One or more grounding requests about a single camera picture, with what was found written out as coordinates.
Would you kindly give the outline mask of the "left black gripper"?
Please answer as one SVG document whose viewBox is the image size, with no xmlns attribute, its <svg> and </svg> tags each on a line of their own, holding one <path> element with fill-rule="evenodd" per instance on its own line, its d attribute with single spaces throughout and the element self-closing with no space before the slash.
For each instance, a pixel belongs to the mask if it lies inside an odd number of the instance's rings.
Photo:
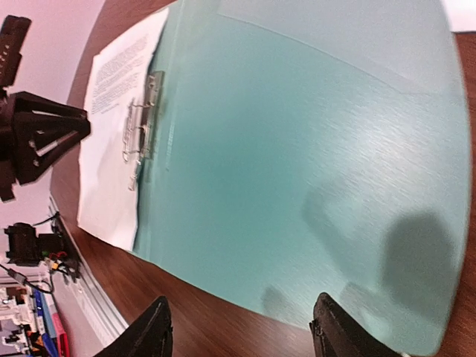
<svg viewBox="0 0 476 357">
<path fill-rule="evenodd" d="M 27 118 L 17 119 L 22 115 Z M 36 181 L 87 137 L 91 133 L 87 119 L 84 109 L 26 91 L 9 97 L 2 89 L 1 201 L 9 202 L 15 198 L 13 186 L 17 181 L 20 184 Z"/>
</svg>

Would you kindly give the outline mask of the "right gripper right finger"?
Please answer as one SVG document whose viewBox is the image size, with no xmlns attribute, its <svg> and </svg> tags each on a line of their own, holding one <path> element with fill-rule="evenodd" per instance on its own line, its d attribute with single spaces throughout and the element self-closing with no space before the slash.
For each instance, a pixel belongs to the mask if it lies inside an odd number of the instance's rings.
<svg viewBox="0 0 476 357">
<path fill-rule="evenodd" d="M 309 328 L 316 356 L 408 356 L 375 339 L 326 292 L 315 302 Z"/>
</svg>

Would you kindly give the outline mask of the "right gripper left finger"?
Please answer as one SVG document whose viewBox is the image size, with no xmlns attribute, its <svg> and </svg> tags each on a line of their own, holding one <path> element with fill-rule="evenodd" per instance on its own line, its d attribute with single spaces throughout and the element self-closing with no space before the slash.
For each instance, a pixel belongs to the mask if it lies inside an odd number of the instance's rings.
<svg viewBox="0 0 476 357">
<path fill-rule="evenodd" d="M 173 325 L 168 300 L 157 297 L 151 305 L 97 357 L 165 357 L 173 355 Z"/>
</svg>

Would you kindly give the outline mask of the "white text paper sheet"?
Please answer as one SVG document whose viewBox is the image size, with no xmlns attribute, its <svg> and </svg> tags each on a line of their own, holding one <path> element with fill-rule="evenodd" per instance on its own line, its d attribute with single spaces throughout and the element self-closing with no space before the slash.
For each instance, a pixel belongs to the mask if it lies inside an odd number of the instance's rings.
<svg viewBox="0 0 476 357">
<path fill-rule="evenodd" d="M 77 224 L 123 250 L 138 227 L 136 187 L 149 64 L 169 15 L 164 8 L 110 42 L 93 59 L 84 108 L 90 135 L 80 145 Z"/>
</svg>

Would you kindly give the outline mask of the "metal folder clip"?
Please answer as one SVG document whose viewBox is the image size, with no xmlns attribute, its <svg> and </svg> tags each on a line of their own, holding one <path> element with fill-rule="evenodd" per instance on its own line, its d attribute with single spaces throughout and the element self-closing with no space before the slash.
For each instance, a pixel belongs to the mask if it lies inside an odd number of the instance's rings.
<svg viewBox="0 0 476 357">
<path fill-rule="evenodd" d="M 134 163 L 129 176 L 128 189 L 134 191 L 140 177 L 143 162 L 152 157 L 152 137 L 155 128 L 155 113 L 160 107 L 165 71 L 154 71 L 147 75 L 144 94 L 140 100 L 133 98 L 127 106 L 123 130 L 123 161 Z"/>
</svg>

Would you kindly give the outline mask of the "teal plastic folder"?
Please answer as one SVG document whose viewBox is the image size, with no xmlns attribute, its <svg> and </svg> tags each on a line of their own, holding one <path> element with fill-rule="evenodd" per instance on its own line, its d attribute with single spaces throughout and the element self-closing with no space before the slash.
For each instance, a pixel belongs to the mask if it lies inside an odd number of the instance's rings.
<svg viewBox="0 0 476 357">
<path fill-rule="evenodd" d="M 440 347 L 466 247 L 469 119 L 439 1 L 177 1 L 134 253 L 301 326 L 321 292 Z"/>
</svg>

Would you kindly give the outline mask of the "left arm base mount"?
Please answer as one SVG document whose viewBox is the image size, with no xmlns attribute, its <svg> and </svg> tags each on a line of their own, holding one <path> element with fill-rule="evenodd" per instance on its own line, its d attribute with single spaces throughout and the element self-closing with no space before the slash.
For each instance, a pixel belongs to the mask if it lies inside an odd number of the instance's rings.
<svg viewBox="0 0 476 357">
<path fill-rule="evenodd" d="M 7 236 L 6 258 L 10 264 L 37 267 L 49 261 L 53 271 L 65 274 L 74 283 L 80 278 L 80 256 L 59 211 L 34 225 L 17 222 L 3 232 Z"/>
</svg>

